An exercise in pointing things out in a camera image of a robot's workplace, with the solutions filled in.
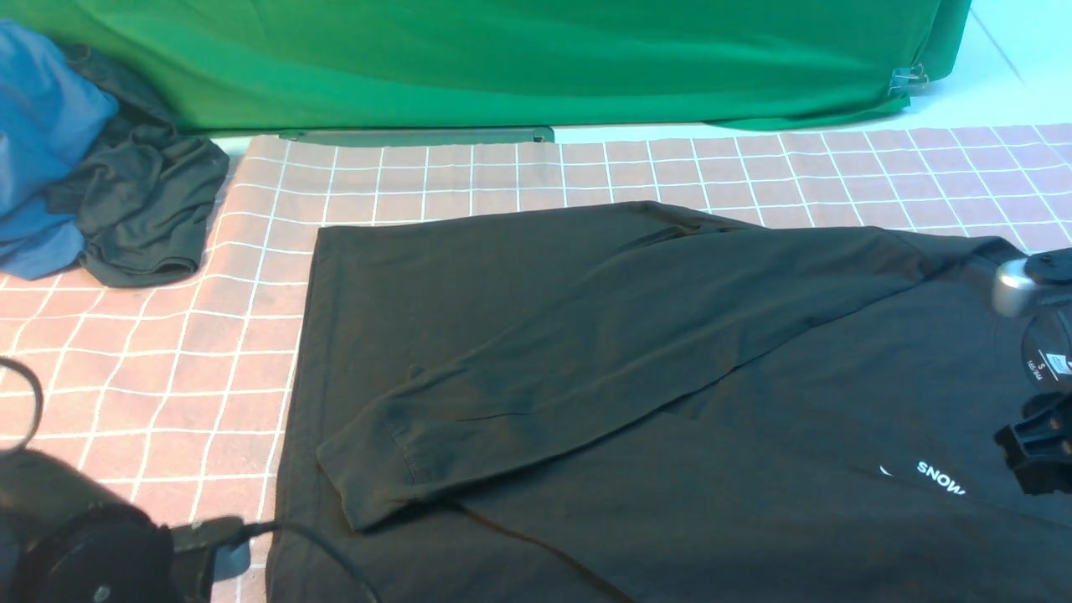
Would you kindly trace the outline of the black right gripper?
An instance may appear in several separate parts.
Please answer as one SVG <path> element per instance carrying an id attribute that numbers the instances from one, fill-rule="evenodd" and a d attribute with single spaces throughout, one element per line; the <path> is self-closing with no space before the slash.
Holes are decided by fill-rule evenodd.
<path id="1" fill-rule="evenodd" d="M 1007 469 L 1030 496 L 1071 492 L 1071 394 L 1038 394 L 1023 418 L 994 435 Z"/>

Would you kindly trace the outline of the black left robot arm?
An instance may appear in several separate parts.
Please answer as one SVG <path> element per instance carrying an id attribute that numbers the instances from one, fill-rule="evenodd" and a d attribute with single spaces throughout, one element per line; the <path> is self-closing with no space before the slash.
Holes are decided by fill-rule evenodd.
<path id="1" fill-rule="evenodd" d="M 172 531 L 35 450 L 1 462 L 4 602 L 179 602 Z"/>

